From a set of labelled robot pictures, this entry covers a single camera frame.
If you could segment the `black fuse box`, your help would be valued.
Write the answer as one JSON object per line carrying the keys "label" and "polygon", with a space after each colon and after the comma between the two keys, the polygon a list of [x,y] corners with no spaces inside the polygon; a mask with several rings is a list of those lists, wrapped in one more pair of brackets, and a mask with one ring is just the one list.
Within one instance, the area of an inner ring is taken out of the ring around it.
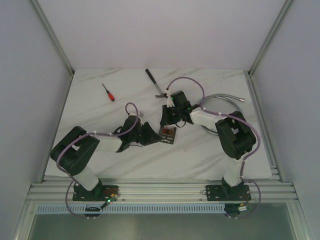
{"label": "black fuse box", "polygon": [[160,135],[161,137],[161,143],[165,143],[165,144],[170,144],[173,145],[175,142],[175,136],[170,136],[170,135]]}

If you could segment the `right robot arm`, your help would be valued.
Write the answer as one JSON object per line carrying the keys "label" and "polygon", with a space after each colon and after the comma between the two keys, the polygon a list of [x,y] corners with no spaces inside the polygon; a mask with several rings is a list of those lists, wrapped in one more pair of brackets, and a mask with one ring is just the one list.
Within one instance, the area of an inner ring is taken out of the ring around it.
{"label": "right robot arm", "polygon": [[211,112],[201,104],[194,104],[187,100],[183,91],[165,94],[166,104],[162,106],[160,125],[175,125],[180,121],[207,128],[215,127],[221,147],[228,156],[226,170],[221,187],[223,197],[234,199],[239,194],[238,185],[244,181],[243,170],[245,160],[257,150],[261,140],[258,132],[245,120],[240,111],[230,114]]}

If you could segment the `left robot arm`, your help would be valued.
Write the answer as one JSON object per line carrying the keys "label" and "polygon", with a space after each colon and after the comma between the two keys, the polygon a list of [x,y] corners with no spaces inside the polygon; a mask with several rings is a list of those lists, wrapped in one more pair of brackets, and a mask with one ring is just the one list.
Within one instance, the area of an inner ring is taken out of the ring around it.
{"label": "left robot arm", "polygon": [[90,170],[88,162],[99,144],[108,152],[121,153],[134,143],[144,147],[161,140],[147,121],[131,114],[122,126],[111,133],[88,133],[82,127],[75,126],[51,150],[50,158],[60,171],[85,189],[84,195],[90,201],[97,201],[103,192],[99,186],[100,180]]}

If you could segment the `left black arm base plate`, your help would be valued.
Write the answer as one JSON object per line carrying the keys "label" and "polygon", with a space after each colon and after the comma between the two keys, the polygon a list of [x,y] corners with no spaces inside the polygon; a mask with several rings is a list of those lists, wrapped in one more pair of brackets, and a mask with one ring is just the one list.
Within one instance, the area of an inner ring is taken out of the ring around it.
{"label": "left black arm base plate", "polygon": [[119,192],[117,185],[103,185],[99,183],[93,190],[89,191],[82,185],[73,187],[72,200],[75,202],[104,202],[115,197]]}

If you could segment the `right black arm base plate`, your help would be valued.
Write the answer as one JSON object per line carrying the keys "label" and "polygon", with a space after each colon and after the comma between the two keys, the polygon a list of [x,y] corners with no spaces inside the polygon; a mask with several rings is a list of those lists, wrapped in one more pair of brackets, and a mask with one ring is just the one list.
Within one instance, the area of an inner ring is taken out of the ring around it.
{"label": "right black arm base plate", "polygon": [[206,185],[205,195],[211,202],[250,201],[252,199],[248,185]]}

